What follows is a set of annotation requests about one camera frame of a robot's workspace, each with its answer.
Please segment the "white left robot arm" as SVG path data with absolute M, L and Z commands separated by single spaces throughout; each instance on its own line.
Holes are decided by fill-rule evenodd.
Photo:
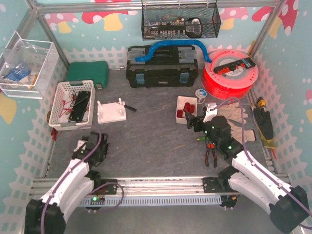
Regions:
M 44 195 L 26 206 L 26 234 L 62 234 L 78 204 L 101 182 L 100 165 L 108 151 L 108 135 L 92 131 L 78 141 L 69 165 Z

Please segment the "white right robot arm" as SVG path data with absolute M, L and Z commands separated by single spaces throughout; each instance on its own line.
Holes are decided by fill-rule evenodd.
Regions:
M 292 187 L 261 165 L 244 146 L 231 135 L 224 116 L 205 122 L 186 112 L 187 127 L 203 132 L 215 151 L 229 164 L 216 177 L 203 178 L 205 193 L 234 192 L 248 197 L 260 206 L 281 232 L 288 234 L 311 216 L 306 191 Z

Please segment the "white peg fixture base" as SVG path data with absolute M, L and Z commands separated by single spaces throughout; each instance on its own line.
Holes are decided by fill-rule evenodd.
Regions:
M 121 98 L 118 102 L 112 102 L 107 104 L 101 104 L 97 101 L 97 122 L 98 124 L 112 123 L 118 121 L 125 121 L 126 109 L 124 107 L 125 102 Z

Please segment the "large red spring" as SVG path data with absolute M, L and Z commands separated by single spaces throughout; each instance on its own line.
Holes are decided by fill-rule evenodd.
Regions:
M 194 111 L 195 111 L 195 106 L 194 106 L 194 105 L 190 105 L 190 107 L 189 107 L 189 112 L 190 112 L 191 114 L 193 114 Z

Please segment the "black handled screwdriver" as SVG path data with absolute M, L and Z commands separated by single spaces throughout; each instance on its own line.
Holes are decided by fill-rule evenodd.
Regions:
M 123 106 L 125 109 L 128 109 L 128 110 L 130 110 L 130 111 L 133 111 L 133 112 L 136 112 L 136 111 L 137 111 L 136 108 L 131 107 L 131 106 L 128 106 L 128 105 L 126 105 L 126 104 L 122 104 L 122 103 L 119 103 L 119 102 L 115 102 L 115 103 L 118 104 L 118 105 Z

